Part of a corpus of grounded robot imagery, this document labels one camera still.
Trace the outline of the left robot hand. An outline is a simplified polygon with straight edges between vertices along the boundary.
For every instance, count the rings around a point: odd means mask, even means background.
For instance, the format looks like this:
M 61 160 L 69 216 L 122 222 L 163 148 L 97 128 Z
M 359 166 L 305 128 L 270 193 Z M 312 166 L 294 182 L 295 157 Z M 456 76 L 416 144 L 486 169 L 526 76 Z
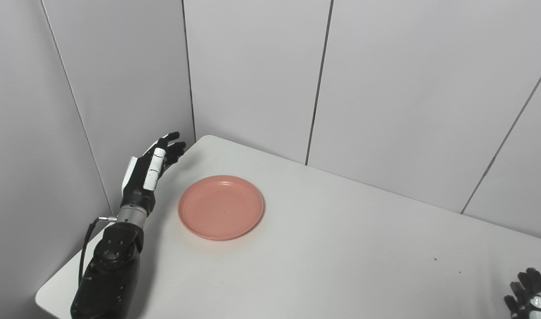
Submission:
M 178 131 L 159 138 L 141 157 L 132 157 L 121 185 L 120 207 L 143 208 L 147 215 L 156 205 L 155 190 L 158 181 L 177 163 L 187 144 L 178 141 Z

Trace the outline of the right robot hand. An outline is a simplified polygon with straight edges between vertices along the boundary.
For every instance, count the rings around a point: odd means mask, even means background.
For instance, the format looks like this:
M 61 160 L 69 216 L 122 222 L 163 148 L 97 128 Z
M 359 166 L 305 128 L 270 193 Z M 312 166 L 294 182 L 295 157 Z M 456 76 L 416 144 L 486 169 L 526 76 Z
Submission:
M 541 319 L 541 272 L 528 267 L 510 283 L 512 295 L 503 300 L 511 319 Z

